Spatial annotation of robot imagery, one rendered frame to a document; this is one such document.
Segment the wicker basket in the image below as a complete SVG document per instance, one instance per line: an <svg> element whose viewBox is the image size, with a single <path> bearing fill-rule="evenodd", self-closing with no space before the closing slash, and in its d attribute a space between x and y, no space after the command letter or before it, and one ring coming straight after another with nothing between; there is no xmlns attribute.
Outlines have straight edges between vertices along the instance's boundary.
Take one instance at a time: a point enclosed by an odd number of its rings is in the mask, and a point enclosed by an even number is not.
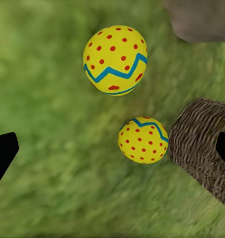
<svg viewBox="0 0 225 238"><path fill-rule="evenodd" d="M225 101L201 97L173 124L167 150L173 164L225 205L225 162L216 151L220 132L225 132Z"/></svg>

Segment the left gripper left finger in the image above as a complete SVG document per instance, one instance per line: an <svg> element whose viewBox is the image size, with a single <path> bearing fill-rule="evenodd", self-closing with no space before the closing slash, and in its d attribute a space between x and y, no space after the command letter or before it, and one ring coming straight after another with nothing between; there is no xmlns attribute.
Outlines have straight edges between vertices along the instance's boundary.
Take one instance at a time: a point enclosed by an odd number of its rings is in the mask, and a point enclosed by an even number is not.
<svg viewBox="0 0 225 238"><path fill-rule="evenodd" d="M15 132L0 135L0 180L19 151Z"/></svg>

